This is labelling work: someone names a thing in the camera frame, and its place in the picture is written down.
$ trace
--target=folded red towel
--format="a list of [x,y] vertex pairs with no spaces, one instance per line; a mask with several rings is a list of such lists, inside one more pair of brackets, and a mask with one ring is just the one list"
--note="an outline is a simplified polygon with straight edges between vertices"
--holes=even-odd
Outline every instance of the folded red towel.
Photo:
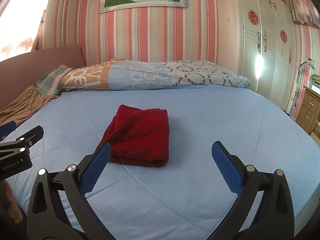
[[167,110],[119,106],[102,142],[111,145],[111,162],[161,167],[169,160]]

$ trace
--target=headboard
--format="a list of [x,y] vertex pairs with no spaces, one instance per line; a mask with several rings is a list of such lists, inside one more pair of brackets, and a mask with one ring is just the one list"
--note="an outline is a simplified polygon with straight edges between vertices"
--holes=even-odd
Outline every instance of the headboard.
[[0,110],[50,70],[85,67],[80,46],[42,49],[0,62]]

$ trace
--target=screw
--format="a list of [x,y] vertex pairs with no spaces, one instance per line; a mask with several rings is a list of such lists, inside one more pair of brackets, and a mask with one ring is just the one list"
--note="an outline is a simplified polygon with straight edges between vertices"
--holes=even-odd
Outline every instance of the screw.
[[283,173],[282,170],[277,170],[277,174],[278,174],[279,176],[282,176],[284,173]]
[[68,166],[68,171],[74,171],[77,168],[74,164]]
[[43,174],[45,174],[45,169],[41,169],[41,170],[39,170],[38,174],[39,174],[39,175],[43,175]]
[[247,171],[254,172],[255,171],[255,167],[253,167],[252,165],[248,165],[247,166]]

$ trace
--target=quilted mattress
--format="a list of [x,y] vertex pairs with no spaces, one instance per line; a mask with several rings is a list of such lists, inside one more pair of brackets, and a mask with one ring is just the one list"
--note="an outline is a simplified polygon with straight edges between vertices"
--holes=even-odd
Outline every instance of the quilted mattress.
[[[319,147],[283,111],[251,90],[212,85],[74,91],[47,103],[6,139],[36,125],[44,128],[43,139],[30,149],[33,167],[8,179],[26,213],[37,171],[62,171],[93,153],[121,104],[168,111],[170,158],[162,168],[108,163],[86,194],[118,240],[210,235],[236,199],[211,156],[217,140],[245,165],[264,172],[284,170],[295,215],[320,182]],[[72,225],[81,229],[66,196],[60,195]]]

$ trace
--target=blue gripper pad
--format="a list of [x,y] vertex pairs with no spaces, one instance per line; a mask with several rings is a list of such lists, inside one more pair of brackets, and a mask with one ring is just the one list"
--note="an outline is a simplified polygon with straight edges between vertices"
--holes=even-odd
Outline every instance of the blue gripper pad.
[[91,192],[96,185],[103,169],[107,165],[111,157],[111,145],[106,143],[103,148],[96,154],[96,156],[88,164],[87,168],[80,177],[80,192],[84,196]]
[[211,149],[212,158],[218,166],[230,191],[240,196],[243,190],[242,176],[228,157],[229,153],[225,153],[225,151],[227,152],[223,146],[221,147],[219,142],[215,142]]
[[2,126],[0,126],[0,141],[2,141],[2,137],[8,135],[9,133],[12,133],[14,130],[16,130],[17,125],[15,121],[11,121],[9,123],[6,123]]

